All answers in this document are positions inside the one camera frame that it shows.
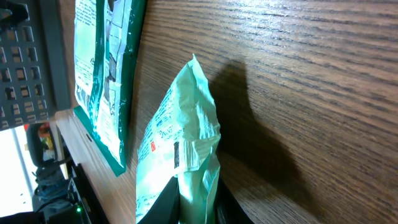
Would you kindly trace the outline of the green 3M gloves package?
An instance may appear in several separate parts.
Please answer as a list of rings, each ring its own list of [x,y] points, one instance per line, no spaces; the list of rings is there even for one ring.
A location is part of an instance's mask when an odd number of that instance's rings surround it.
[[[75,2],[75,114],[115,176],[126,171],[134,71],[146,0]]]

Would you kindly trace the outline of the light teal small packet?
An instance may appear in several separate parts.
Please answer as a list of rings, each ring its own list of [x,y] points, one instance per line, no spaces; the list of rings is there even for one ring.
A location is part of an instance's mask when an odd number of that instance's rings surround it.
[[[215,223],[221,139],[216,106],[197,59],[175,77],[137,150],[136,222],[172,177],[178,179],[178,223]]]

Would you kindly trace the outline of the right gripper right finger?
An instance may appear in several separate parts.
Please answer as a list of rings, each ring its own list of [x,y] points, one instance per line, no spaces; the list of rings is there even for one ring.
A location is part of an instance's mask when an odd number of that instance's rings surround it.
[[[216,193],[217,224],[253,224],[221,178]]]

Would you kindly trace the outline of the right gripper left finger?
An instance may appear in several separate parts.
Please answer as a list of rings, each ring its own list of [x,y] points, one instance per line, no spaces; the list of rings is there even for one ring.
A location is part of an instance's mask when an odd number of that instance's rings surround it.
[[[172,177],[138,224],[177,224],[180,218],[178,179]]]

